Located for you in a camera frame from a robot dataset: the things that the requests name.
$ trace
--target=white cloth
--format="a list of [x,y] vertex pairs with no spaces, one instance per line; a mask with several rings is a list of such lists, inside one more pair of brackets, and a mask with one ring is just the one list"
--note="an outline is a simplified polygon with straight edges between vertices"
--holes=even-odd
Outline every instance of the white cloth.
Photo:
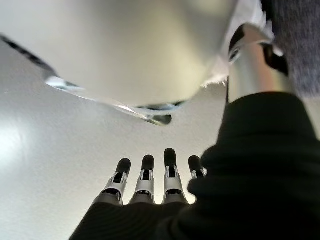
[[229,75],[228,53],[230,41],[236,30],[245,23],[258,26],[270,38],[274,38],[272,23],[270,21],[266,22],[266,14],[262,10],[260,0],[238,0],[221,45],[221,51],[211,68],[211,76],[204,82],[203,87],[207,87],[209,84],[224,83],[227,80]]

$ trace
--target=robotic finger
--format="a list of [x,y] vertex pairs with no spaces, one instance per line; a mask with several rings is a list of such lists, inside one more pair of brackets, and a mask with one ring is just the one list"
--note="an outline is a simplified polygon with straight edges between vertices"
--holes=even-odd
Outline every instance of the robotic finger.
[[129,204],[147,203],[156,204],[154,197],[155,179],[154,179],[155,159],[151,155],[146,155],[142,160],[141,172],[136,183],[135,191]]
[[99,196],[93,201],[95,203],[109,203],[123,205],[123,196],[127,185],[127,179],[131,168],[131,162],[127,158],[119,161],[115,173],[108,181]]
[[164,151],[164,166],[164,196],[162,204],[173,202],[188,204],[177,168],[176,152],[172,148],[167,148]]
[[200,158],[198,156],[189,157],[189,168],[191,172],[192,179],[199,179],[205,177],[205,172],[200,163]]

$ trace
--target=black fabric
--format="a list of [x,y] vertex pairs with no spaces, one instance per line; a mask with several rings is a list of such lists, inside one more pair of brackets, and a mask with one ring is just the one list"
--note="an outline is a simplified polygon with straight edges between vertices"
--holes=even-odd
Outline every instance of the black fabric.
[[94,203],[71,236],[71,240],[148,240],[158,223],[176,215],[186,204],[134,203],[116,206]]
[[320,239],[320,143],[295,96],[260,93],[228,104],[201,163],[206,177],[188,186],[195,204],[100,204],[72,239]]

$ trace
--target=gray fabric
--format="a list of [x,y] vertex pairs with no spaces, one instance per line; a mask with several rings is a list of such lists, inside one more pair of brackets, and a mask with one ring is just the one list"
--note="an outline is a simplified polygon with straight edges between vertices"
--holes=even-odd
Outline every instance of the gray fabric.
[[320,1],[273,0],[272,8],[275,40],[298,94],[320,96]]

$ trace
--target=black sleeve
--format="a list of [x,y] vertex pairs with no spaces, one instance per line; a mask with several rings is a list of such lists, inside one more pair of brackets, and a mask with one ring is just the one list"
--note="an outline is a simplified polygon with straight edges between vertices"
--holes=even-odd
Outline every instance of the black sleeve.
[[158,239],[320,239],[320,144],[303,103],[260,93],[225,107],[215,146],[192,180],[194,205]]

